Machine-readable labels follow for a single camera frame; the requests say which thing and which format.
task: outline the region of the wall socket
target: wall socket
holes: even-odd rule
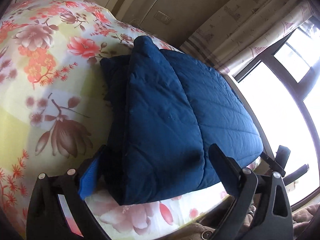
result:
[[[166,25],[168,25],[172,21],[172,18],[170,18],[168,15],[166,15],[160,11],[157,11],[154,18],[156,18],[157,20],[159,20],[160,22],[162,22]]]

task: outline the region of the bed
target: bed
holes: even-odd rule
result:
[[[113,114],[99,61],[130,54],[140,35],[176,49],[89,0],[26,0],[11,5],[0,26],[0,206],[24,236],[37,176],[77,168],[107,142]],[[68,143],[75,140],[82,151]],[[218,183],[119,206],[100,184],[85,201],[112,239],[155,239],[204,215],[226,195]],[[71,230],[81,234],[62,196],[61,203]]]

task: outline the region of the blue blanket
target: blue blanket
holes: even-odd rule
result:
[[[261,154],[250,115],[213,68],[159,50],[148,36],[135,39],[131,55],[100,63],[115,112],[111,153],[101,161],[119,204],[164,200],[218,183],[208,158],[213,143],[242,167]]]

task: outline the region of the button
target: button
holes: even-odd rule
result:
[[[210,236],[212,235],[213,231],[211,230],[206,230],[202,233],[201,237],[203,240],[208,240]]]

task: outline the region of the patterned curtain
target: patterned curtain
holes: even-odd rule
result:
[[[222,74],[236,75],[312,15],[308,0],[230,0],[180,49]]]

